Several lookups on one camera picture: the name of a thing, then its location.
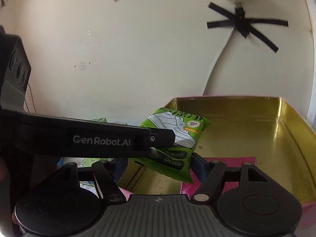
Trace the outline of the small wall sticker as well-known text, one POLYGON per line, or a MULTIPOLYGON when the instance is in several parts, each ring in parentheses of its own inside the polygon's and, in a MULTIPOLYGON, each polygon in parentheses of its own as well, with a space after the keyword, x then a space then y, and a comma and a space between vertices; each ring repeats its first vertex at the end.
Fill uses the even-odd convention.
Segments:
POLYGON ((80 63, 79 69, 80 70, 85 70, 86 69, 86 63, 80 63))

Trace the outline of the black tape cross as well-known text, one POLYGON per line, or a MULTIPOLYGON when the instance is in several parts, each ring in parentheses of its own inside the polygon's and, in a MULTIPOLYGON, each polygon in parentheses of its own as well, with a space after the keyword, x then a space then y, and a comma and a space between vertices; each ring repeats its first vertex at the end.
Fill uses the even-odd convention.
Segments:
POLYGON ((209 9, 217 12, 218 14, 226 17, 226 20, 218 20, 212 22, 206 22, 207 28, 224 28, 232 27, 237 30, 245 39, 252 34, 265 45, 267 45, 274 53, 277 53, 279 48, 263 33, 255 29, 252 24, 267 24, 289 27, 287 20, 274 19, 274 18, 246 18, 245 11, 242 7, 235 7, 235 12, 231 13, 228 10, 219 7, 215 3, 210 2, 209 9))

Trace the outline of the pink gold-lined tin box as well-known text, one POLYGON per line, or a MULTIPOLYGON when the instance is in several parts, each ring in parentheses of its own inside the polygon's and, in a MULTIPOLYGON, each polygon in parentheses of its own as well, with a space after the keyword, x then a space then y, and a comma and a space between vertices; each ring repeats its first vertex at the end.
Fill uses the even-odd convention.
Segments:
POLYGON ((204 116, 211 125, 196 149, 205 158, 237 166, 255 157, 257 166, 299 199, 298 236, 315 236, 315 133, 279 97, 176 98, 167 108, 204 116))

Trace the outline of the green cardboard box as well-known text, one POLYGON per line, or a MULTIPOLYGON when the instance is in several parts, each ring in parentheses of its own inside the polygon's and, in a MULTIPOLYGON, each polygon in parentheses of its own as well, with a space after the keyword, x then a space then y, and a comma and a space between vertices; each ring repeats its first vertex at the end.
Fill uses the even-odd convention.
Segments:
POLYGON ((92 119, 91 121, 93 121, 93 122, 106 123, 106 122, 107 122, 107 119, 106 119, 106 118, 97 118, 97 119, 92 119))

